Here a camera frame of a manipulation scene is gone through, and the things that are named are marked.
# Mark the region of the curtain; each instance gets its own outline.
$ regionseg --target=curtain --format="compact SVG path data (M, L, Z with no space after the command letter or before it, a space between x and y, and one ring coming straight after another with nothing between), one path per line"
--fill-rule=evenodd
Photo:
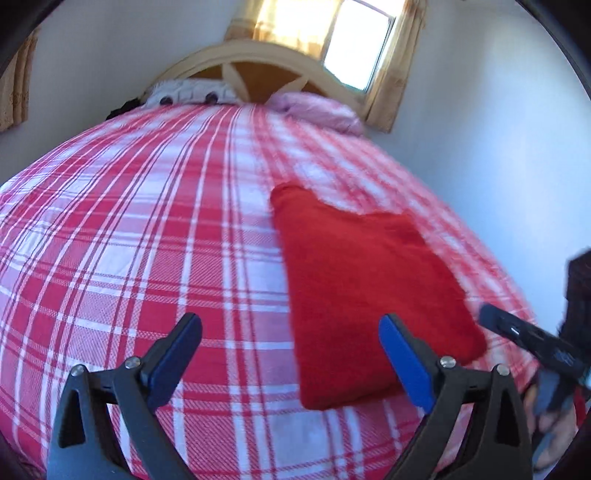
M226 40L251 38L320 59L342 0L244 0Z
M36 45L37 30L18 49L0 78L0 132L28 118L29 80Z
M392 131L406 88L408 73L424 25L427 0L405 0L375 80L365 99L366 124Z

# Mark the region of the white wall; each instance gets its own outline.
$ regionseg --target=white wall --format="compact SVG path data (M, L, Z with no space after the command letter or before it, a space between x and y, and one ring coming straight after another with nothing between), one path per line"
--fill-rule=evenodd
M64 140L104 120L106 40L117 0L66 0L42 24L29 120L0 134L0 185Z
M591 100L517 5L430 5L394 132L375 140L463 218L554 330L565 262L591 244Z
M42 24L29 120L0 134L0 185L223 40L239 0L65 0Z

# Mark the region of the silver screw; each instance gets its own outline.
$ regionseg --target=silver screw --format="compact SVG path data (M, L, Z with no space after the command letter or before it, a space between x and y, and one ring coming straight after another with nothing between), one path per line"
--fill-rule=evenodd
M84 373L84 370L86 370L86 368L84 368L84 365L82 365L82 364L74 365L72 367L72 370L70 370L70 375L73 377L78 377Z
M453 368L456 366L456 359L452 356L446 355L439 359L439 363L443 368Z
M136 368L139 367L142 364L141 358L138 356L130 356L126 361L125 361L125 368L127 368L128 370L132 369L132 368Z
M509 370L509 367L503 364L499 364L496 366L496 371L499 372L499 375L502 375L503 377L506 377L507 375L509 375L511 373L511 370Z

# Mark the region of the hand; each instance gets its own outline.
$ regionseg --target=hand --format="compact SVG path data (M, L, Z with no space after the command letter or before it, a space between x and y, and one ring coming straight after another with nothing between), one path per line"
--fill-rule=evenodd
M536 428L534 403L537 394L538 387L532 385L526 392L523 401L525 416L527 418L527 428L530 431L530 435L534 433ZM541 453L538 462L534 465L536 470L541 470L555 464L564 455L570 442L573 441L577 433L577 417L574 412L574 405L560 417L558 417L558 413L545 413L541 415L538 420L538 428L543 433L551 431L554 434L550 445Z

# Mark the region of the plaid bedspread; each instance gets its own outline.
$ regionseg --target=plaid bedspread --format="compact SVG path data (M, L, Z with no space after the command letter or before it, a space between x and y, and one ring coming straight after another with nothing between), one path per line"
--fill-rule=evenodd
M193 311L203 342L158 418L199 478L381 478L421 418L404 395L324 412L298 401L269 209L271 189L294 179L339 208L409 211L471 312L490 301L532 318L456 215L369 141L260 106L136 110L0 189L0 430L14 448L43 469L69 369L142 355ZM488 340L474 367L503 362L523 387L535 363ZM112 417L145 476L115 408Z

